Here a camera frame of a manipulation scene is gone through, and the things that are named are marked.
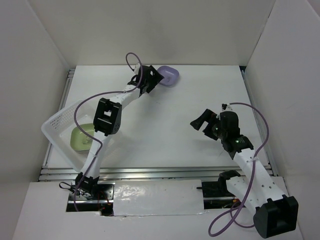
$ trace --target white plastic basket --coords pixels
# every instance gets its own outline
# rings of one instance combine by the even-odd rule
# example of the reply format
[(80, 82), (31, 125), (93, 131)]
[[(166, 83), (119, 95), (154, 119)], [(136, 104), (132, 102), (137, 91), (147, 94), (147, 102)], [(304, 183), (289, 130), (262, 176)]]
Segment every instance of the white plastic basket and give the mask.
[[(80, 172), (87, 159), (86, 154), (77, 153), (70, 146), (71, 133), (76, 127), (74, 113), (81, 102), (82, 100), (79, 100), (61, 109), (41, 126), (43, 134), (65, 161), (77, 172)], [(79, 108), (76, 119), (79, 124), (93, 123), (95, 112), (96, 110), (90, 104), (85, 103)]]

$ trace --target white panel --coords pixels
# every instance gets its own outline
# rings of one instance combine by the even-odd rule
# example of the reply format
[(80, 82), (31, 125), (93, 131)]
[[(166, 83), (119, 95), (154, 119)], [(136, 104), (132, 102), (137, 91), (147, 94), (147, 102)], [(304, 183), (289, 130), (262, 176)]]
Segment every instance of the white panel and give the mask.
[[(284, 191), (284, 181), (274, 181)], [(198, 215), (171, 216), (100, 216), (98, 212), (66, 212), (69, 192), (56, 182), (30, 184), (13, 240), (212, 240), (208, 235), (211, 221), (225, 209), (211, 209)], [(230, 220), (222, 217), (213, 226), (220, 230)], [(252, 224), (252, 215), (243, 209), (237, 221)], [(261, 240), (254, 228), (243, 229), (235, 224), (215, 240)], [(295, 231), (272, 237), (272, 240), (302, 240), (299, 227)]]
[[(119, 132), (102, 162), (104, 168), (167, 168), (237, 166), (221, 141), (194, 130), (190, 122), (206, 109), (220, 113), (222, 103), (249, 103), (238, 66), (172, 66), (180, 72), (173, 87), (157, 85), (130, 103), (122, 113)], [(77, 66), (66, 104), (104, 91), (122, 90), (133, 73), (128, 66)], [(90, 101), (97, 107), (97, 97)], [(257, 149), (261, 137), (251, 108), (232, 106), (239, 116), (241, 133)], [(266, 154), (259, 158), (268, 165)], [(54, 149), (50, 168), (70, 167)]]
[(116, 181), (115, 216), (203, 214), (201, 180)]
[(30, 0), (70, 65), (247, 65), (275, 0)]
[(320, 0), (308, 0), (315, 12), (320, 16)]
[(0, 22), (0, 183), (29, 182), (48, 146), (40, 127), (57, 111), (67, 71), (25, 1), (1, 1)]
[(246, 69), (266, 114), (274, 159), (299, 202), (305, 239), (319, 239), (320, 18), (307, 0), (277, 0)]
[(0, 184), (1, 240), (11, 240), (24, 204), (29, 183)]

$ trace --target black bracket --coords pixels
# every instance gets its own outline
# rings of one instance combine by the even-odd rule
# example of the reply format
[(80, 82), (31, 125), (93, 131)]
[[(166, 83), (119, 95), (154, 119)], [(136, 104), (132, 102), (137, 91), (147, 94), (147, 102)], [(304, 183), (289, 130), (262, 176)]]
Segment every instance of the black bracket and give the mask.
[[(83, 173), (80, 172), (76, 178), (75, 178), (75, 185), (78, 185), (79, 181), (81, 180), (81, 178), (83, 177)], [(93, 177), (87, 177), (85, 176), (83, 178), (83, 181), (81, 182), (79, 188), (83, 191), (85, 191), (86, 193), (91, 194), (92, 196), (94, 196), (97, 192), (97, 188), (98, 188), (98, 180), (99, 177), (93, 179)]]
[(226, 150), (231, 159), (234, 159), (236, 153), (241, 153), (244, 149), (254, 149), (254, 146), (250, 142), (250, 140), (243, 135), (239, 135), (238, 137), (229, 138), (228, 140), (221, 140), (223, 149)]
[(203, 181), (196, 189), (202, 189), (204, 198), (234, 197), (227, 189), (227, 180), (233, 177), (240, 174), (235, 170), (225, 171), (219, 174), (218, 181)]
[(101, 98), (93, 119), (94, 130), (103, 132), (105, 136), (116, 134), (120, 128), (122, 105)]
[(294, 196), (273, 201), (256, 208), (253, 216), (254, 226), (264, 239), (290, 232), (296, 229), (298, 218), (298, 202)]
[[(128, 85), (137, 86), (141, 76), (141, 69), (137, 75), (133, 76)], [(140, 96), (145, 92), (150, 93), (155, 86), (163, 79), (164, 77), (152, 66), (142, 66), (142, 80), (139, 85)]]
[(208, 125), (205, 127), (205, 129), (202, 131), (204, 135), (207, 137), (218, 140), (218, 137), (214, 135), (212, 129), (214, 125), (218, 122), (217, 114), (211, 111), (210, 109), (206, 109), (204, 113), (200, 117), (198, 117), (196, 120), (190, 122), (190, 125), (197, 131), (201, 128), (201, 126), (207, 122)]

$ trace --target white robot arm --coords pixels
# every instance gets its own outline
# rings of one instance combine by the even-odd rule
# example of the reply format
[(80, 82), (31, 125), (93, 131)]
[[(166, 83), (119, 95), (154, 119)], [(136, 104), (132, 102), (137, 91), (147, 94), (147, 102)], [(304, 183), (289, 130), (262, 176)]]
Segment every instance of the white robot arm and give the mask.
[[(214, 140), (220, 139), (224, 150), (229, 153), (231, 159), (237, 163), (246, 176), (241, 177), (234, 170), (221, 173), (218, 180), (221, 192), (233, 194), (243, 201), (253, 215), (254, 227), (263, 238), (295, 230), (298, 216), (297, 200), (294, 196), (286, 196), (273, 182), (256, 157), (257, 153), (250, 140), (240, 134), (238, 115), (226, 104), (222, 105), (222, 109), (223, 112), (220, 114), (206, 109), (199, 118), (190, 123), (198, 131), (202, 124), (207, 122), (208, 125), (203, 130), (204, 134)], [(249, 179), (252, 179), (253, 168), (254, 178), (250, 184)], [(226, 226), (218, 233), (211, 233), (211, 227), (219, 217), (209, 227), (211, 237), (219, 235), (228, 228)]]
[(101, 98), (98, 102), (93, 119), (94, 138), (86, 162), (75, 179), (82, 191), (94, 195), (100, 175), (100, 166), (105, 156), (112, 135), (116, 134), (121, 125), (122, 110), (144, 93), (150, 93), (164, 78), (153, 66), (135, 67), (135, 76), (127, 84), (122, 93), (110, 99)]

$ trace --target purple cable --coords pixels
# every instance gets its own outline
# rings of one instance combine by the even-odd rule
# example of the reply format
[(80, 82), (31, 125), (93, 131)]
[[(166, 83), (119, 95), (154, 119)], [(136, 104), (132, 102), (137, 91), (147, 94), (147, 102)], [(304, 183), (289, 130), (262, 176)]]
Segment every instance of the purple cable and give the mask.
[[(265, 137), (265, 140), (264, 142), (261, 144), (260, 147), (258, 147), (258, 149), (255, 151), (254, 155), (253, 155), (253, 158), (255, 158), (258, 153), (260, 152), (260, 150), (266, 145), (268, 139), (269, 139), (269, 125), (267, 123), (267, 120), (266, 118), (263, 116), (263, 114), (257, 109), (255, 108), (254, 106), (250, 105), (250, 104), (247, 104), (247, 103), (244, 103), (244, 102), (232, 102), (232, 103), (229, 103), (229, 105), (244, 105), (244, 106), (247, 106), (247, 107), (250, 107), (252, 108), (253, 110), (255, 110), (262, 118), (262, 120), (264, 121), (264, 124), (265, 124), (265, 127), (266, 127), (266, 137)], [(234, 223), (236, 221), (236, 218), (238, 217), (241, 209), (245, 206), (245, 202), (249, 196), (249, 193), (250, 193), (250, 190), (252, 188), (252, 185), (253, 185), (253, 182), (254, 182), (254, 178), (255, 178), (255, 172), (256, 172), (256, 161), (253, 160), (252, 161), (252, 173), (251, 173), (251, 178), (250, 178), (250, 181), (249, 181), (249, 184), (248, 184), (248, 188), (245, 192), (245, 195), (243, 197), (243, 200), (240, 204), (240, 206), (236, 207), (236, 208), (231, 208), (230, 210), (228, 211), (225, 211), (224, 213), (220, 214), (219, 216), (217, 216), (212, 222), (211, 224), (209, 225), (209, 229), (208, 229), (208, 233), (209, 233), (209, 236), (210, 237), (217, 237), (219, 236), (220, 234), (222, 234), (224, 231), (226, 231), (232, 223)], [(235, 215), (231, 218), (231, 220), (218, 232), (216, 233), (211, 233), (211, 228), (212, 226), (215, 224), (215, 222), (220, 219), (222, 216), (228, 214), (228, 213), (231, 213), (232, 211), (235, 211), (236, 210), (236, 213)]]
[[(136, 90), (140, 84), (141, 84), (141, 81), (142, 81), (142, 75), (143, 75), (143, 67), (142, 67), (142, 63), (141, 63), (141, 60), (140, 58), (138, 57), (137, 54), (133, 53), (133, 52), (128, 52), (126, 55), (125, 55), (125, 61), (126, 63), (128, 64), (129, 68), (131, 68), (131, 70), (133, 71), (134, 69), (130, 66), (129, 62), (128, 62), (128, 56), (129, 55), (134, 55), (136, 57), (136, 59), (138, 60), (139, 64), (140, 64), (140, 79), (139, 79), (139, 82), (138, 84), (135, 86), (135, 88), (131, 89), (131, 90), (128, 90), (126, 91), (127, 93), (130, 93), (130, 92), (133, 92), (134, 90)], [(85, 176), (87, 175), (87, 173), (89, 172), (89, 170), (91, 169), (92, 165), (94, 164), (96, 158), (97, 158), (97, 155), (98, 153), (100, 152), (102, 146), (103, 146), (103, 143), (95, 138), (94, 136), (91, 136), (89, 133), (87, 133), (78, 123), (77, 121), (77, 112), (79, 110), (79, 108), (84, 104), (86, 103), (87, 101), (95, 98), (95, 97), (98, 97), (98, 96), (101, 96), (101, 95), (106, 95), (106, 94), (122, 94), (124, 93), (124, 91), (107, 91), (107, 92), (101, 92), (101, 93), (98, 93), (98, 94), (95, 94), (93, 96), (90, 96), (88, 98), (86, 98), (85, 100), (83, 100), (82, 102), (80, 102), (80, 104), (75, 108), (75, 111), (74, 111), (74, 114), (73, 114), (73, 120), (75, 122), (75, 125), (80, 129), (81, 132), (83, 132), (83, 134), (85, 134), (86, 136), (88, 136), (89, 138), (91, 138), (92, 140), (98, 142), (100, 144), (100, 147), (98, 148), (98, 150), (96, 151), (95, 153), (95, 157), (92, 159), (89, 167), (87, 168), (87, 170), (85, 171), (85, 173), (83, 174), (82, 178), (80, 179), (80, 181), (78, 182), (78, 184), (76, 185), (75, 189), (74, 189), (74, 196), (73, 196), (73, 204), (74, 204), (74, 208), (77, 212), (79, 212), (79, 209), (77, 207), (77, 203), (76, 203), (76, 196), (77, 196), (77, 192), (78, 192), (78, 189), (82, 183), (82, 181), (84, 180)]]
[[(232, 204), (232, 206), (231, 206), (231, 209), (232, 209), (232, 210), (236, 210), (236, 209), (237, 209), (236, 207), (234, 207), (237, 203), (238, 203), (238, 202), (236, 201), (234, 204)], [(230, 216), (231, 216), (231, 218), (234, 217), (233, 214), (232, 214), (232, 212), (233, 212), (233, 211), (230, 211)], [(234, 223), (235, 223), (236, 225), (238, 225), (239, 227), (244, 228), (244, 229), (251, 229), (251, 228), (253, 228), (253, 227), (255, 226), (254, 224), (252, 224), (252, 225), (250, 225), (250, 226), (245, 226), (245, 225), (242, 225), (242, 224), (238, 223), (236, 220), (234, 220)]]

